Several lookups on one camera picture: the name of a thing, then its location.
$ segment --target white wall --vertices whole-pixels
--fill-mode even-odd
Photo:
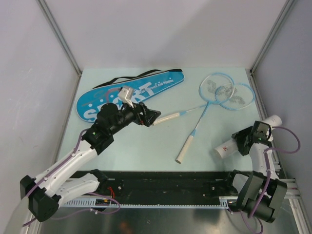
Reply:
[[[0,233],[19,182],[49,167],[77,75],[35,0],[0,4]]]
[[[300,137],[295,155],[282,155],[290,177],[295,177],[312,219],[312,1],[300,0],[256,71],[256,81],[269,115],[277,114],[283,125]],[[295,149],[296,140],[278,134],[277,145]]]
[[[81,68],[250,68],[286,0],[47,0]]]

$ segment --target blue badminton racket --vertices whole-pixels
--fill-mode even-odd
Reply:
[[[200,125],[201,120],[205,116],[211,104],[221,104],[228,101],[234,94],[234,81],[225,73],[213,73],[207,76],[199,86],[200,97],[207,102],[206,107],[201,114],[195,128],[186,139],[179,155],[175,159],[177,163],[181,163],[187,153]]]

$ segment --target black strap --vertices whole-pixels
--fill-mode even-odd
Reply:
[[[147,71],[147,72],[143,72],[142,74],[140,74],[140,75],[138,75],[136,77],[117,77],[117,78],[112,79],[111,81],[102,83],[102,84],[94,87],[93,89],[113,84],[116,80],[121,79],[121,78],[124,78],[124,79],[141,78],[141,77],[144,77],[144,76],[146,76],[146,75],[148,75],[150,73],[153,73],[153,72],[182,72],[182,69],[177,68],[177,69],[171,69],[171,70],[167,70],[167,71],[161,71],[161,70],[158,70],[158,69],[153,69],[153,70],[150,70],[150,71]]]

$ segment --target racket grip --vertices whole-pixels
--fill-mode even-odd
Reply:
[[[179,155],[175,159],[175,161],[177,163],[180,163],[180,164],[182,163],[182,161],[184,159],[184,156],[185,156],[186,152],[188,151],[188,149],[189,149],[189,147],[190,147],[190,145],[191,145],[191,143],[193,141],[193,138],[194,138],[194,136],[192,136],[192,135],[187,138],[187,140],[184,143],[184,145],[183,145]]]
[[[159,124],[159,123],[162,123],[162,122],[166,122],[166,121],[168,121],[168,120],[171,120],[171,119],[173,119],[173,118],[177,118],[177,117],[179,117],[179,116],[180,116],[180,112],[174,113],[174,114],[172,114],[172,115],[165,116],[165,117],[163,117],[163,118],[158,118],[158,119],[156,119],[156,120],[154,121],[153,125],[156,125],[156,124]]]

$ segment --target wire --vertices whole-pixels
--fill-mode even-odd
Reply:
[[[243,219],[243,221],[244,221],[246,227],[247,227],[248,230],[251,231],[253,234],[262,234],[262,233],[263,233],[263,231],[264,231],[263,224],[262,224],[262,222],[261,222],[261,220],[260,220],[259,218],[256,218],[256,219],[257,219],[258,222],[260,223],[261,231],[258,232],[258,233],[256,233],[255,230],[253,230],[253,229],[249,226],[249,224],[248,224],[246,218],[243,216],[243,212],[241,212],[241,211],[232,211],[230,207],[228,208],[228,211],[229,211],[231,214],[240,212],[240,215],[242,216],[242,219]]]
[[[108,189],[111,191],[111,195],[113,195],[113,198],[115,198],[115,193],[112,187],[108,187]]]
[[[256,233],[256,232],[249,226],[249,224],[248,224],[246,218],[243,216],[243,213],[242,213],[241,211],[240,211],[240,215],[242,216],[243,221],[244,221],[244,223],[245,223],[245,225],[246,225],[246,227],[248,228],[249,231],[251,231],[253,234],[262,234],[262,233],[263,233],[263,224],[262,224],[262,222],[261,222],[260,219],[256,218],[256,219],[258,220],[258,222],[260,223],[261,231],[260,231],[259,233]]]
[[[283,129],[283,130],[286,130],[286,131],[290,132],[296,138],[296,140],[298,142],[298,147],[294,151],[287,151],[287,150],[283,150],[283,149],[280,149],[280,148],[273,148],[273,147],[270,147],[270,148],[267,148],[267,149],[264,150],[263,153],[264,153],[264,158],[265,158],[265,164],[267,166],[267,181],[266,181],[266,183],[265,183],[265,185],[264,185],[264,187],[262,189],[262,192],[261,192],[261,194],[260,194],[256,204],[254,205],[252,211],[250,212],[249,217],[253,217],[255,211],[257,210],[257,208],[258,208],[258,206],[259,206],[259,204],[260,204],[260,202],[261,202],[261,200],[262,200],[262,198],[263,198],[263,196],[264,196],[264,194],[267,191],[267,188],[269,186],[269,182],[270,182],[270,178],[271,178],[271,171],[270,171],[271,167],[270,167],[269,157],[268,157],[267,151],[275,150],[275,151],[282,152],[282,153],[285,153],[285,154],[295,154],[301,148],[301,142],[300,142],[298,136],[292,130],[290,130],[288,128],[285,128],[285,127],[280,127],[280,126],[275,126],[275,127],[272,127],[272,128]]]
[[[111,201],[113,201],[114,203],[116,203],[116,204],[118,205],[118,208],[115,209],[114,211],[111,211],[111,212],[102,212],[102,211],[94,210],[94,209],[92,209],[92,208],[86,208],[86,209],[78,210],[78,211],[76,211],[76,212],[73,212],[73,213],[71,213],[71,214],[69,214],[69,215],[66,215],[66,216],[63,216],[63,217],[51,218],[51,219],[52,219],[52,220],[56,220],[56,221],[58,221],[58,220],[63,220],[63,219],[72,217],[72,216],[74,216],[74,215],[76,215],[76,214],[79,214],[79,213],[81,213],[81,212],[84,212],[84,211],[92,211],[92,212],[95,212],[95,214],[100,213],[100,214],[104,214],[104,215],[110,215],[110,214],[116,213],[116,212],[119,211],[120,208],[121,208],[121,204],[120,204],[117,200],[115,200],[115,199],[113,199],[113,198],[111,198],[111,197],[109,197],[109,196],[104,196],[104,195],[97,194],[97,193],[88,193],[88,194],[89,194],[89,195],[100,196],[100,197],[102,197],[102,198],[111,200]],[[33,219],[30,220],[29,222],[23,224],[23,227],[29,226],[29,225],[30,225],[32,222],[34,222],[35,220],[36,220],[36,218],[33,218]]]
[[[114,91],[120,91],[121,87],[117,87],[117,88],[111,88],[109,89],[106,93],[105,93],[105,97],[106,97],[106,102],[109,103],[109,94],[114,92]]]
[[[57,171],[60,167],[62,167],[66,162],[68,162],[72,158],[72,154],[75,154],[76,151],[78,150],[78,147],[79,147],[79,144],[80,144],[80,141],[81,141],[81,138],[82,138],[82,134],[85,131],[87,131],[87,130],[88,130],[88,128],[87,129],[83,129],[80,132],[79,137],[78,137],[78,141],[76,143],[76,146],[74,147],[73,152],[63,162],[61,162],[58,166],[56,166],[54,169],[52,169],[47,175],[45,175],[41,180],[39,180],[38,183],[34,187],[32,187],[31,190],[28,191],[28,193],[26,194],[26,197],[29,197],[31,195],[31,193],[44,181],[45,178],[50,177],[55,171]],[[29,222],[24,223],[23,227],[29,226],[35,220],[36,220],[36,218],[33,218]]]

